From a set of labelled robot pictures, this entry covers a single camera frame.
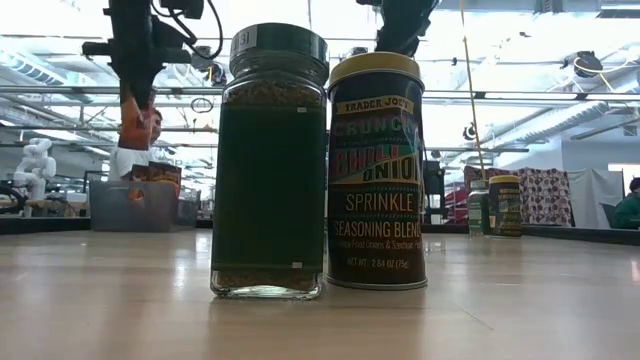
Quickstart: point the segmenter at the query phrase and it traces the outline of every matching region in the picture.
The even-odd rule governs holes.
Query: person
[[[629,185],[631,193],[617,206],[613,217],[614,229],[640,228],[640,178],[634,178]]]
[[[162,133],[162,113],[156,108],[152,108],[147,113],[143,113],[143,117],[147,117],[151,126],[151,136],[149,138],[149,146],[153,145]],[[116,147],[109,157],[109,181],[130,180],[131,168],[134,164],[148,165],[149,161],[154,161],[155,157],[151,149],[133,150],[123,147]]]

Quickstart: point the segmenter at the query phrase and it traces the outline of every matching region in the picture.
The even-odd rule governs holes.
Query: table surface
[[[215,299],[210,230],[0,236],[0,358],[638,359],[640,248],[424,235],[429,287]]]

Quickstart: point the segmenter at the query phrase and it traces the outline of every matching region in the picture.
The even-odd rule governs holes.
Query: green jar
[[[489,183],[485,180],[471,182],[471,193],[467,198],[469,213],[469,236],[481,238],[491,234],[489,226]]]
[[[211,288],[309,299],[324,250],[327,43],[267,23],[232,41],[222,96]]]

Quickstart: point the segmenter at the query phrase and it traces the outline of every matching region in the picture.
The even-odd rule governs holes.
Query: white robot figure
[[[22,150],[24,157],[13,174],[13,182],[16,187],[26,186],[23,194],[30,200],[44,199],[47,180],[56,175],[56,160],[49,157],[51,145],[49,139],[36,138],[29,140]]]

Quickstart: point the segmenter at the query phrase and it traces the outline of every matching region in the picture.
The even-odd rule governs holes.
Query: gray bin
[[[129,192],[140,190],[143,199],[131,201]],[[173,232],[196,225],[197,207],[178,200],[175,186],[158,182],[91,181],[91,229],[118,232]]]

